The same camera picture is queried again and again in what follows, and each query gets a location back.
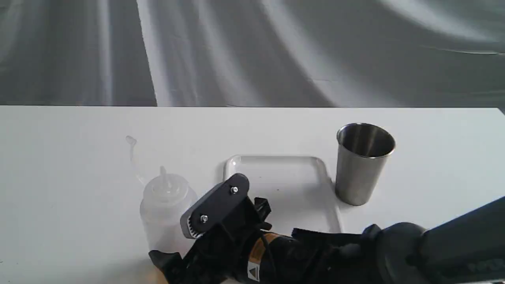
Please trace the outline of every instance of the metal cup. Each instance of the metal cup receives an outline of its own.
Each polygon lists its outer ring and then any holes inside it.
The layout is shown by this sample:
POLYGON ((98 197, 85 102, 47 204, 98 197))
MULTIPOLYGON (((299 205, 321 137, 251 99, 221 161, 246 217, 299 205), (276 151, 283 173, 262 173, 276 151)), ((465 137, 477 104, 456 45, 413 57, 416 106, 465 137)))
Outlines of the metal cup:
POLYGON ((335 193, 351 205, 370 199, 395 141, 386 130, 368 123, 347 124, 337 132, 335 193))

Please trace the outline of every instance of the fabric curtain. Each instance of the fabric curtain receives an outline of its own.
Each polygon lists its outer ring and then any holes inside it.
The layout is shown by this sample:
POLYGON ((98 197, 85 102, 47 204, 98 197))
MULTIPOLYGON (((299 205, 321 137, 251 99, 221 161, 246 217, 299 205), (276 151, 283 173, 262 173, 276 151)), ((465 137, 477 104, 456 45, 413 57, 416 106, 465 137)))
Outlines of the fabric curtain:
POLYGON ((503 0, 0 0, 0 103, 505 109, 503 0))

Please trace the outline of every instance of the screw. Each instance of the screw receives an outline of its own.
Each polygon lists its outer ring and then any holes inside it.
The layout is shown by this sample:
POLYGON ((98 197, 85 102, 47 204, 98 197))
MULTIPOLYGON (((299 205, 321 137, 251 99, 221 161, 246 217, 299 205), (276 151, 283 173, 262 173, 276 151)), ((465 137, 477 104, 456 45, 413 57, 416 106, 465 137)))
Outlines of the screw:
POLYGON ((209 217, 207 215, 200 216, 200 222, 205 224, 208 220, 209 220, 209 217))

